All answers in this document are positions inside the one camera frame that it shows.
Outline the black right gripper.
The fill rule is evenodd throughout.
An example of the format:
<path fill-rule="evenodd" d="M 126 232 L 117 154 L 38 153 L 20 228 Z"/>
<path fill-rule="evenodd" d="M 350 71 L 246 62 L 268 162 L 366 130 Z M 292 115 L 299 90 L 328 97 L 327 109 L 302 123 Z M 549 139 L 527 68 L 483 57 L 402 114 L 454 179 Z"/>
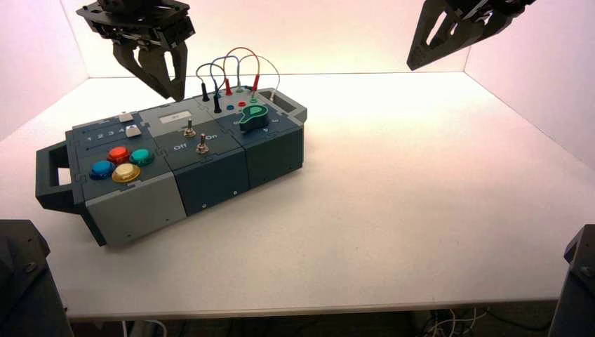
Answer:
<path fill-rule="evenodd" d="M 535 0 L 425 1 L 408 54 L 411 70 L 424 67 L 511 25 Z"/>

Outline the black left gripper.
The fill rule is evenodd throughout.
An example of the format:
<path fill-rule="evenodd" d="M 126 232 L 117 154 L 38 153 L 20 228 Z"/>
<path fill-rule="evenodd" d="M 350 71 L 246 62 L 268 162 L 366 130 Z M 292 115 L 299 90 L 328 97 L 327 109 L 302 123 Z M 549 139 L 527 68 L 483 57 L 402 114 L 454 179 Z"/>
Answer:
<path fill-rule="evenodd" d="M 185 98 L 185 40 L 195 33 L 189 10 L 189 5 L 180 1 L 95 1 L 82 6 L 76 14 L 84 18 L 93 32 L 114 41 L 113 55 L 122 67 L 159 95 L 179 102 Z M 120 43 L 125 41 L 172 49 L 163 52 L 164 85 L 135 59 L 135 45 Z M 172 60 L 173 79 L 166 55 Z"/>

